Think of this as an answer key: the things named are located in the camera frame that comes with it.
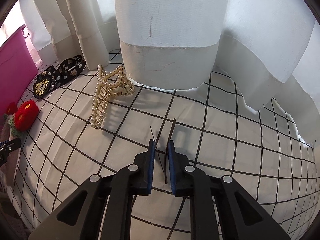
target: white checkered tablecloth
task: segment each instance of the white checkered tablecloth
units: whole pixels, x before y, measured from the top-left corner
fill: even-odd
[[[110,58],[108,71],[123,63],[118,50]],[[15,184],[7,191],[30,230],[91,174],[108,176],[131,164],[148,147],[150,126],[163,163],[174,118],[176,151],[191,164],[211,176],[231,175],[292,239],[308,228],[320,186],[313,147],[275,100],[254,112],[232,79],[214,68],[207,82],[188,91],[137,84],[133,95],[111,100],[104,123],[95,130],[89,124],[95,75],[85,69],[40,100],[33,98],[33,80],[21,97],[20,104],[33,98],[40,113],[22,141]],[[158,155],[151,195],[133,202],[132,240],[190,239],[189,200],[172,196]]]

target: white curtain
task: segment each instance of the white curtain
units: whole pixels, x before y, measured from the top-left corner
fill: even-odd
[[[216,65],[248,106],[257,111],[273,97],[306,142],[320,137],[320,26],[303,0],[20,0],[20,6],[46,63],[83,54],[93,70],[121,47],[129,77],[162,89],[198,87]]]

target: tablecloth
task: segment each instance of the tablecloth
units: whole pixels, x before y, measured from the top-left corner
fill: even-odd
[[[108,71],[123,63],[119,50],[110,59]],[[38,68],[41,72],[47,66]],[[89,123],[96,71],[86,68],[39,100],[32,94],[34,82],[20,104],[33,99],[40,112],[22,140],[14,186],[7,187],[30,230],[90,175],[108,176],[131,164],[148,147],[152,129],[160,153],[151,195],[134,199],[131,239],[190,239],[189,200],[172,195],[161,167],[174,118],[176,151],[191,164],[211,176],[231,175],[292,239],[311,223],[320,186],[313,145],[303,141],[294,120],[274,99],[258,112],[247,107],[233,80],[218,67],[200,87],[186,91],[135,83],[133,95],[110,101],[98,130]]]

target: gold hair clip teeth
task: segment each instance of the gold hair clip teeth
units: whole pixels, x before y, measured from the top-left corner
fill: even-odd
[[[118,75],[116,81],[109,83],[108,79]],[[124,66],[119,65],[114,71],[106,73],[102,65],[98,65],[98,83],[93,95],[90,126],[99,129],[106,115],[110,97],[131,95],[134,92],[132,82],[124,73]]]

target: silver screw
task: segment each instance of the silver screw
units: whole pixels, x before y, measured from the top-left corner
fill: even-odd
[[[230,182],[233,181],[232,177],[230,177],[229,175],[224,176],[222,179],[223,179],[223,181],[226,182],[226,183],[230,183]]]
[[[195,171],[194,166],[191,166],[191,165],[186,166],[184,169],[185,169],[187,172],[193,172],[193,171]]]
[[[128,170],[129,171],[136,171],[138,169],[138,165],[136,164],[131,164],[129,167],[128,167]]]
[[[98,174],[91,175],[90,177],[91,182],[97,182],[99,180],[100,180],[100,176]]]

